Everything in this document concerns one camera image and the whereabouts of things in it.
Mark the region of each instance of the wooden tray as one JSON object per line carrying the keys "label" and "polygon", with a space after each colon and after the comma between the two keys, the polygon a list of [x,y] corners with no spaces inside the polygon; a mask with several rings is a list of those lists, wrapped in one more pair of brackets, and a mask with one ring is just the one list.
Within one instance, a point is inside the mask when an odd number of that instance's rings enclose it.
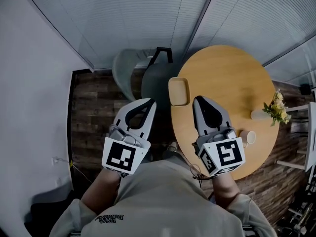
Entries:
{"label": "wooden tray", "polygon": [[168,88],[172,106],[186,106],[190,103],[190,89],[186,78],[171,78],[168,83]]}

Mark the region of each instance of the wooden floor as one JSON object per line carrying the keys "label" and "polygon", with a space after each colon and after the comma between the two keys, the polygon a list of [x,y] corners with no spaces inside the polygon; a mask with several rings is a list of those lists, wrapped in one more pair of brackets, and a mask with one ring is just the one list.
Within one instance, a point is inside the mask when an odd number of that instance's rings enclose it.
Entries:
{"label": "wooden floor", "polygon": [[[132,77],[132,89],[136,98],[140,98],[142,76],[143,71],[138,70]],[[312,95],[302,96],[298,87],[280,82],[274,84],[276,89],[281,90],[289,107],[314,100]],[[76,76],[71,119],[73,161],[91,181],[102,168],[102,150],[109,125],[117,111],[127,103],[111,71]],[[237,182],[242,192],[253,198],[273,226],[287,210],[295,191],[306,181],[304,171],[275,164],[276,159],[304,162],[305,156],[297,155],[296,150],[305,149],[307,139],[295,131],[307,131],[307,124],[294,121],[282,124],[268,159],[253,174]],[[157,112],[149,137],[154,160],[160,159],[165,145],[172,139],[174,134],[170,113]],[[79,194],[83,194],[90,184],[76,170],[73,183]],[[206,195],[210,195],[211,181],[203,181],[202,189]]]}

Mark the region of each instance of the mug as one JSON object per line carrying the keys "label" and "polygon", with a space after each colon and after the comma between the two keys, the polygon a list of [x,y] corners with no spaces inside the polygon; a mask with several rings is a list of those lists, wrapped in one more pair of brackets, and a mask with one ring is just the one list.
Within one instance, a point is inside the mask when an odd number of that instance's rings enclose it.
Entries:
{"label": "mug", "polygon": [[256,133],[254,131],[242,131],[239,136],[242,138],[244,148],[256,141]]}

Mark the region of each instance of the gray t-shirt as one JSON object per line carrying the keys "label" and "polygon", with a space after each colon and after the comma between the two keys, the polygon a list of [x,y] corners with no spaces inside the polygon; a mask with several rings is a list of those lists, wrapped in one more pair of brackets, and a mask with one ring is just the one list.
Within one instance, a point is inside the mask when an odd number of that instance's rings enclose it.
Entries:
{"label": "gray t-shirt", "polygon": [[75,199],[50,237],[243,237],[250,225],[260,237],[276,237],[257,205],[238,195],[227,210],[211,203],[192,173],[161,160],[141,164],[121,180],[114,206],[96,215]]}

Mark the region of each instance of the wooden tabletop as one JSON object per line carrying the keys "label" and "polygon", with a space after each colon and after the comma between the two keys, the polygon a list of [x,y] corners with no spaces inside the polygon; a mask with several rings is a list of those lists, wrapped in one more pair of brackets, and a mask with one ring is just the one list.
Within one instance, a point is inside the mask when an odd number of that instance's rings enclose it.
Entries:
{"label": "wooden tabletop", "polygon": [[231,46],[209,46],[194,54],[182,67],[178,77],[188,80],[191,102],[171,107],[172,125],[179,146],[191,164],[209,176],[195,155],[192,143],[198,138],[194,128],[192,102],[206,96],[224,107],[237,135],[242,130],[256,132],[256,142],[244,149],[246,163],[231,172],[234,179],[243,178],[258,169],[269,156],[277,139],[279,124],[272,119],[252,120],[250,113],[271,102],[275,88],[259,62],[246,52]]}

